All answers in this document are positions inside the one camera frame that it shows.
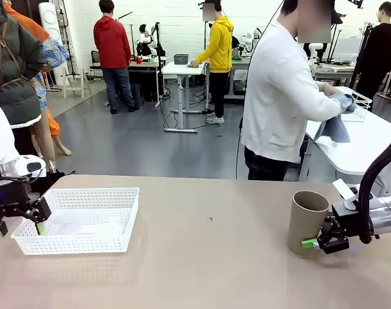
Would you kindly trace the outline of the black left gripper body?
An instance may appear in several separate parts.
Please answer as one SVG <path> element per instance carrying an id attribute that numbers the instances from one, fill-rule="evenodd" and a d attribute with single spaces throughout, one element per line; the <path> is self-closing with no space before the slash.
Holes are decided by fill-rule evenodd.
<path id="1" fill-rule="evenodd" d="M 38 193 L 32 192 L 28 178 L 0 179 L 0 212 L 12 211 L 14 207 L 27 211 L 38 197 Z"/>

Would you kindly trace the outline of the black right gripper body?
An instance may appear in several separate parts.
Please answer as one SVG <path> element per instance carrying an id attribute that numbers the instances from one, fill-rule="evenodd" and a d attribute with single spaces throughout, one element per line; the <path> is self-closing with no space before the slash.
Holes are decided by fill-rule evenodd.
<path id="1" fill-rule="evenodd" d="M 355 211 L 348 210 L 344 203 L 332 205 L 332 213 L 340 226 L 346 230 L 347 237 L 371 238 L 373 236 L 369 210 L 369 203 L 363 204 Z"/>

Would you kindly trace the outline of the person's left hand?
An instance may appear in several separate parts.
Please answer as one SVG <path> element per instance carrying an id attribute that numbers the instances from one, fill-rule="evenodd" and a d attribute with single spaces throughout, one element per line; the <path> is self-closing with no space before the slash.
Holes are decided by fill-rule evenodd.
<path id="1" fill-rule="evenodd" d="M 318 89 L 320 92 L 323 92 L 326 96 L 331 97 L 337 93 L 340 93 L 340 90 L 326 82 L 318 82 L 316 81 Z"/>

